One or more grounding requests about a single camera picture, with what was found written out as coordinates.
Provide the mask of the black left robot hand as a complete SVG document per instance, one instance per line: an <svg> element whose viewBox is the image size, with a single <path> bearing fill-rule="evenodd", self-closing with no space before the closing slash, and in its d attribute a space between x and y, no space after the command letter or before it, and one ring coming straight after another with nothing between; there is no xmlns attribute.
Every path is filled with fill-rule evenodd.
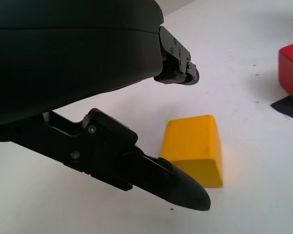
<svg viewBox="0 0 293 234"><path fill-rule="evenodd" d="M210 209L207 191L137 134L92 109L79 122L55 112L147 78L194 85L190 52L163 26L153 0L0 0L0 142L13 142L123 191Z"/></svg>

